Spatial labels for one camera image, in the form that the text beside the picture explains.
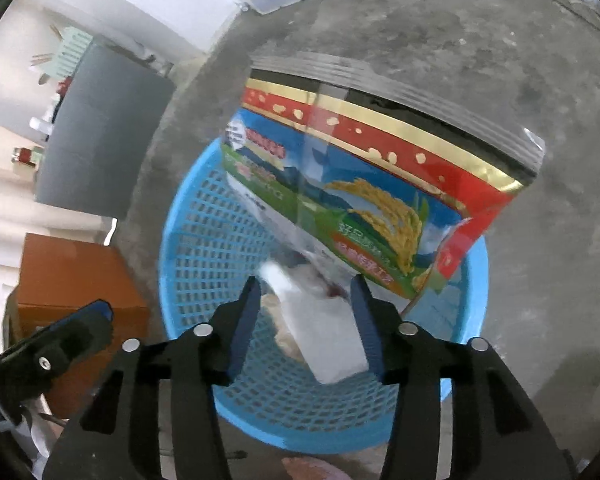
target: white curtain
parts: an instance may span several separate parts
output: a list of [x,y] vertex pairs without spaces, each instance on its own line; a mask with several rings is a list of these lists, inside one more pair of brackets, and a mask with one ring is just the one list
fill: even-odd
[[34,201],[30,178],[0,168],[0,351],[8,294],[18,283],[26,233],[93,242],[110,229],[110,219]]

